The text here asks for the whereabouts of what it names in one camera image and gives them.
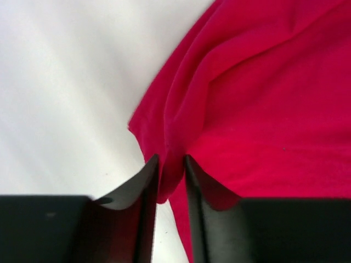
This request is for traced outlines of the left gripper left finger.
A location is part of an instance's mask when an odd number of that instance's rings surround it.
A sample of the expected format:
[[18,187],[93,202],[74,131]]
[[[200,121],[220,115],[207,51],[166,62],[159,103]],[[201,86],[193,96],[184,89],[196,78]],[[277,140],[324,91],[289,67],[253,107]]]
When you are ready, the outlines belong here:
[[1,262],[150,262],[158,156],[99,199],[2,195]]

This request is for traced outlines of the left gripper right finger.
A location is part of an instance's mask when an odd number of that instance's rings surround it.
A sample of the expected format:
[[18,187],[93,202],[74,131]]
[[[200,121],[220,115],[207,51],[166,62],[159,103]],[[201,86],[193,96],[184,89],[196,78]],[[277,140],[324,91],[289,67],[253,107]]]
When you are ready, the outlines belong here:
[[184,164],[195,262],[350,262],[350,200],[238,198]]

